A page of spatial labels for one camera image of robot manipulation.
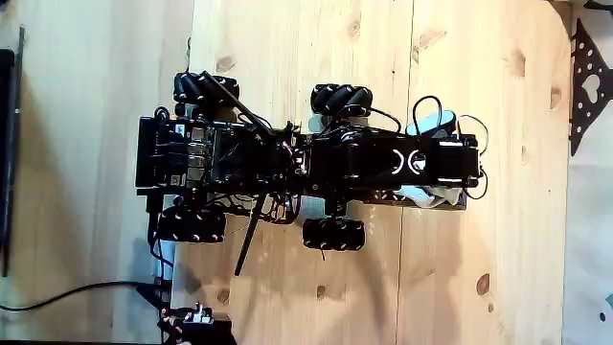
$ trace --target black metal frame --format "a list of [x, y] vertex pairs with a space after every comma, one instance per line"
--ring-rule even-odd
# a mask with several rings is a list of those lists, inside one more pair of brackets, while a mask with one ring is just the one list
[[[317, 85], [311, 107], [329, 118], [317, 134], [301, 134], [290, 122], [273, 129], [238, 94], [236, 80], [182, 73], [174, 92], [179, 117], [171, 119], [160, 107], [154, 117], [141, 118], [136, 187], [148, 196], [149, 244], [222, 242], [225, 214], [250, 217], [235, 270], [239, 275], [258, 221], [293, 222], [302, 196], [323, 198], [329, 216], [305, 225], [307, 247], [358, 250], [365, 242], [364, 224], [345, 219], [349, 201], [414, 206], [377, 196], [403, 185], [473, 188], [482, 176], [475, 136], [453, 133], [454, 124], [444, 125], [449, 128], [444, 135], [429, 131], [437, 137], [353, 125], [351, 117], [375, 111], [365, 87]], [[246, 120], [220, 121], [216, 114], [222, 108], [237, 108]], [[177, 196], [166, 210], [164, 195]], [[272, 201], [265, 213], [268, 196]], [[255, 207], [237, 202], [243, 197], [256, 201]]]

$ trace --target wooden table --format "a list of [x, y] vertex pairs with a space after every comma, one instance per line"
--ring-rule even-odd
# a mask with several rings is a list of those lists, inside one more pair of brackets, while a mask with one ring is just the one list
[[570, 11], [556, 7], [561, 16], [540, 0], [196, 1], [191, 69], [237, 78], [274, 126], [316, 130], [318, 82], [367, 85], [404, 123], [434, 94], [488, 125], [489, 188], [463, 213], [352, 204], [367, 245], [325, 261], [302, 246], [300, 224], [261, 224], [238, 278], [247, 220], [231, 218], [224, 244], [178, 248], [173, 304], [228, 312], [240, 344], [559, 344]]
[[[151, 282], [145, 199], [134, 174], [138, 118], [171, 104], [187, 65], [193, 0], [11, 0], [0, 45], [26, 26], [9, 278], [25, 306], [108, 280]], [[159, 343], [157, 312], [128, 288], [42, 310], [0, 312], [0, 338]]]

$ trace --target black cable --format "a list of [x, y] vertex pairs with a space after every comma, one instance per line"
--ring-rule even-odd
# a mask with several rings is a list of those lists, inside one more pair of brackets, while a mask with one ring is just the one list
[[226, 198], [226, 197], [230, 198], [230, 195], [220, 195], [220, 196], [216, 196], [216, 197], [214, 197], [214, 198], [212, 198], [212, 199], [209, 199], [209, 200], [208, 200], [208, 201], [207, 201], [207, 202], [204, 204], [204, 206], [210, 205], [211, 203], [213, 203], [213, 202], [215, 202], [215, 201], [218, 201], [218, 200], [221, 200], [221, 199]]
[[88, 289], [94, 289], [94, 288], [111, 288], [111, 287], [133, 287], [133, 288], [160, 288], [160, 286], [158, 286], [157, 284], [149, 284], [149, 283], [140, 283], [140, 282], [129, 282], [129, 281], [114, 281], [114, 282], [104, 282], [104, 283], [96, 283], [96, 284], [90, 284], [90, 285], [86, 285], [84, 287], [77, 287], [75, 289], [72, 289], [70, 291], [64, 292], [56, 297], [50, 298], [44, 302], [40, 302], [37, 303], [33, 306], [29, 306], [29, 307], [7, 307], [7, 306], [3, 306], [0, 305], [0, 310], [2, 311], [11, 311], [11, 312], [17, 312], [17, 311], [33, 311], [35, 309], [39, 309], [45, 306], [48, 306], [56, 301], [59, 301], [60, 299], [64, 298], [64, 297], [68, 297], [72, 294], [81, 292], [81, 291], [86, 291]]
[[394, 121], [396, 123], [397, 129], [396, 129], [396, 133], [400, 133], [402, 131], [402, 124], [400, 123], [400, 121], [393, 115], [386, 113], [385, 111], [379, 110], [379, 109], [375, 109], [375, 108], [366, 108], [367, 110], [370, 111], [374, 111], [377, 114], [381, 114], [389, 119], [391, 119], [392, 121]]
[[166, 260], [166, 259], [164, 259], [164, 258], [160, 257], [160, 256], [159, 256], [159, 255], [158, 255], [158, 254], [155, 252], [155, 250], [154, 250], [154, 245], [155, 245], [155, 243], [154, 243], [154, 244], [152, 244], [152, 245], [151, 245], [151, 247], [149, 248], [149, 253], [151, 253], [151, 256], [152, 256], [153, 258], [155, 258], [155, 259], [157, 259], [157, 260], [161, 261], [162, 263], [164, 263], [164, 264], [166, 264], [166, 265], [170, 266], [170, 267], [174, 267], [174, 264], [172, 264], [170, 261], [168, 261], [168, 260]]
[[484, 196], [486, 196], [486, 194], [488, 193], [488, 175], [486, 174], [486, 171], [485, 171], [485, 170], [483, 170], [483, 168], [481, 168], [481, 173], [482, 173], [482, 174], [483, 174], [483, 175], [486, 177], [486, 188], [483, 190], [483, 193], [482, 193], [480, 196], [478, 196], [478, 197], [474, 197], [474, 196], [472, 196], [472, 195], [471, 195], [471, 194], [468, 192], [468, 190], [467, 190], [466, 188], [464, 188], [464, 193], [466, 193], [466, 195], [467, 195], [468, 197], [470, 197], [471, 199], [473, 199], [473, 200], [479, 200], [479, 199], [482, 199], [482, 198], [483, 198]]
[[[244, 113], [239, 113], [237, 115], [237, 118], [244, 124], [251, 124], [251, 121], [249, 121], [249, 119], [243, 119], [242, 117], [246, 117], [247, 115], [245, 115]], [[264, 122], [270, 129], [272, 129], [272, 125], [270, 125], [270, 123], [268, 122], [268, 120], [264, 119], [262, 116], [260, 115], [256, 115], [256, 117], [258, 119], [260, 119], [262, 122]]]
[[250, 196], [250, 195], [248, 195], [248, 196], [247, 196], [247, 197], [250, 197], [250, 199], [243, 199], [243, 198], [240, 198], [240, 197], [239, 197], [240, 195], [232, 195], [232, 196], [233, 196], [233, 197], [234, 197], [236, 200], [238, 200], [238, 201], [242, 201], [242, 202], [251, 202], [251, 201], [254, 201], [254, 200], [255, 200], [255, 198], [254, 198], [254, 197], [252, 197], [252, 196]]
[[424, 96], [422, 98], [420, 98], [417, 102], [415, 102], [415, 105], [413, 105], [413, 123], [415, 124], [415, 132], [418, 134], [418, 136], [421, 136], [421, 132], [420, 132], [420, 126], [418, 125], [418, 106], [420, 105], [421, 102], [426, 101], [426, 100], [434, 100], [434, 102], [437, 103], [437, 106], [439, 107], [439, 123], [437, 124], [437, 127], [441, 126], [441, 123], [443, 122], [443, 105], [441, 104], [441, 100], [439, 100], [438, 97], [436, 96]]

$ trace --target black cable on table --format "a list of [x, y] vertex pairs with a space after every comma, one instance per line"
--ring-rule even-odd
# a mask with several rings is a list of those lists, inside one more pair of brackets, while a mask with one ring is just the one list
[[7, 307], [7, 306], [3, 306], [0, 305], [0, 310], [2, 311], [11, 311], [11, 312], [18, 312], [18, 311], [33, 311], [39, 308], [43, 308], [45, 306], [48, 306], [54, 302], [59, 301], [62, 298], [68, 297], [72, 294], [78, 293], [78, 292], [82, 292], [82, 291], [86, 291], [89, 289], [94, 289], [94, 288], [112, 288], [112, 287], [131, 287], [131, 288], [140, 288], [140, 287], [145, 287], [145, 288], [161, 288], [160, 286], [156, 285], [156, 284], [149, 284], [149, 283], [140, 283], [140, 282], [130, 282], [130, 281], [114, 281], [114, 282], [104, 282], [104, 283], [96, 283], [96, 284], [90, 284], [90, 285], [86, 285], [84, 287], [77, 287], [75, 289], [72, 289], [70, 291], [66, 291], [56, 297], [52, 297], [44, 302], [40, 302], [37, 303], [33, 306], [28, 306], [28, 307]]

